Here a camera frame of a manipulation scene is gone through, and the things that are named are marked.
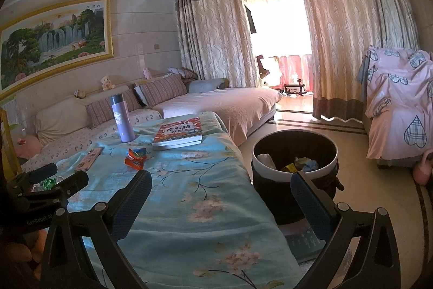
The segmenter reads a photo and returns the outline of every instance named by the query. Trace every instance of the pink stuffed toy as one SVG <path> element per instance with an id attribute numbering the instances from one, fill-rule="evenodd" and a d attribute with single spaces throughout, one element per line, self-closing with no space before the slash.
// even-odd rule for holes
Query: pink stuffed toy
<path id="1" fill-rule="evenodd" d="M 152 79 L 152 73 L 150 72 L 149 68 L 143 68 L 143 75 L 146 80 Z"/>

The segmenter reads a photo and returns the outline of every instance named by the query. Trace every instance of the pink kettlebell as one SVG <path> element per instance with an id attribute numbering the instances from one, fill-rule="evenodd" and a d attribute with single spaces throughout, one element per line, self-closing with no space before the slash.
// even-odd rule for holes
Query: pink kettlebell
<path id="1" fill-rule="evenodd" d="M 414 172 L 412 175 L 414 176 L 414 180 L 419 185 L 425 185 L 429 181 L 430 175 L 433 171 L 433 159 L 428 160 L 427 156 L 433 152 L 433 148 L 430 150 L 427 150 L 423 154 L 423 158 L 421 159 L 421 162 L 417 163 L 414 167 Z"/>

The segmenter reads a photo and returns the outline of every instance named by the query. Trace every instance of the red book cover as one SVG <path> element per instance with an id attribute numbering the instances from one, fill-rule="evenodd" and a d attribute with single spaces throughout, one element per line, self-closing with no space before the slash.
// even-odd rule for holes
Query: red book cover
<path id="1" fill-rule="evenodd" d="M 170 144 L 175 140 L 175 143 L 201 140 L 200 117 L 161 125 L 152 144 Z"/>

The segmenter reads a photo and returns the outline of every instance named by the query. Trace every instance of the blue floral blanket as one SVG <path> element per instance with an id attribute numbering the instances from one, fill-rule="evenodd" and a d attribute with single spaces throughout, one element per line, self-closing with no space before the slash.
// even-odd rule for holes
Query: blue floral blanket
<path id="1" fill-rule="evenodd" d="M 114 133 L 92 144 L 105 149 L 88 171 L 88 186 L 69 199 L 68 210 L 107 202 L 135 174 L 124 164 L 127 150 L 146 147 L 144 169 L 152 175 L 152 191 L 118 244 L 150 289 L 293 288 L 302 277 L 300 268 L 252 187 L 239 149 L 215 113 L 199 116 L 200 145 L 152 150 L 160 125 L 179 117 L 135 126 L 138 137 L 130 143 Z M 58 162 L 58 176 L 72 174 L 85 154 Z M 111 287 L 92 243 L 85 242 L 98 277 Z"/>

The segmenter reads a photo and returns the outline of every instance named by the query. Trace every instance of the orange candy wrapper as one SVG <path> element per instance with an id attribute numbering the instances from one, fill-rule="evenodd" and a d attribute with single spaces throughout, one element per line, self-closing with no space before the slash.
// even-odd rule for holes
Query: orange candy wrapper
<path id="1" fill-rule="evenodd" d="M 125 158 L 125 164 L 139 171 L 143 169 L 143 163 L 146 158 L 147 156 L 145 148 L 140 148 L 137 150 L 129 149 Z"/>

